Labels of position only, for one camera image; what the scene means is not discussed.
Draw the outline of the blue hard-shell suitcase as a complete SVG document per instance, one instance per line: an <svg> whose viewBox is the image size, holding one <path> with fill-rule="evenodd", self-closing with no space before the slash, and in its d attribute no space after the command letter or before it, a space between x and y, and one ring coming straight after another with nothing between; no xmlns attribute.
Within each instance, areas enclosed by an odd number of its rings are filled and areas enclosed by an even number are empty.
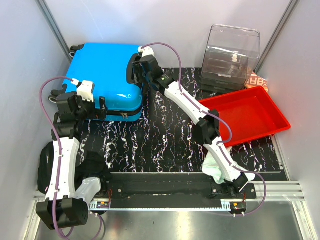
<svg viewBox="0 0 320 240"><path fill-rule="evenodd" d="M94 83L95 108L100 97L106 103L106 121L135 122L143 111L144 86L135 84L132 63L140 58L138 46L132 44L85 43L74 45L68 79Z"/></svg>

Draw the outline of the red plastic tray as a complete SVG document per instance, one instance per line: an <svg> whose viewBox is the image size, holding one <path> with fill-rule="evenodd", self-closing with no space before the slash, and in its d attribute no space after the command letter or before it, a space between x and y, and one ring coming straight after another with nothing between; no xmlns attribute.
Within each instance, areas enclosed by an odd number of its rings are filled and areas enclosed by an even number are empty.
<svg viewBox="0 0 320 240"><path fill-rule="evenodd" d="M226 147L233 147L289 130L291 125L261 86L235 91L199 101L217 110L232 131Z"/></svg>

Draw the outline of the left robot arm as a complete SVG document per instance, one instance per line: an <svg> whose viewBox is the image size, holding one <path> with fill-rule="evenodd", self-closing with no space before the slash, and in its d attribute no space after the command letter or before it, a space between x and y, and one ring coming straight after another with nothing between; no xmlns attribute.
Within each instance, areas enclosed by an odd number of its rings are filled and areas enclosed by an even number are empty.
<svg viewBox="0 0 320 240"><path fill-rule="evenodd" d="M50 230L67 238L62 230L85 225L92 201L108 193L111 174L104 159L89 151L82 162L77 161L80 124L89 117L104 116L105 109L96 109L93 101L75 91L50 97L57 112L49 120L52 141L40 154L37 186L45 200L36 205L36 213Z"/></svg>

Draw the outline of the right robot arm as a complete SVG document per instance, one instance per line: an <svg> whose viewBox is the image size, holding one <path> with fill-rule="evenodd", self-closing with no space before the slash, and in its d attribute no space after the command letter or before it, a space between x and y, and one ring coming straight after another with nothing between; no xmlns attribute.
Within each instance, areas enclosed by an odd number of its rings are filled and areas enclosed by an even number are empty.
<svg viewBox="0 0 320 240"><path fill-rule="evenodd" d="M232 198L239 198L255 174L240 167L231 157L220 135L222 119L192 97L173 75L163 72L153 55L134 54L127 66L127 79L133 84L149 84L155 91L176 103L194 124L195 141L208 151L202 172L223 184Z"/></svg>

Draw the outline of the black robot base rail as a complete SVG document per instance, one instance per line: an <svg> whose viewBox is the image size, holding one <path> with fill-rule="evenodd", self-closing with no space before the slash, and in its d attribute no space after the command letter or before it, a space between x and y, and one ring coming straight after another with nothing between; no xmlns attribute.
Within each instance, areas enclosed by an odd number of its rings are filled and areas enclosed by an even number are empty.
<svg viewBox="0 0 320 240"><path fill-rule="evenodd" d="M112 210L227 210L229 202L256 200L253 183L240 193L213 178L196 173L112 173L107 183Z"/></svg>

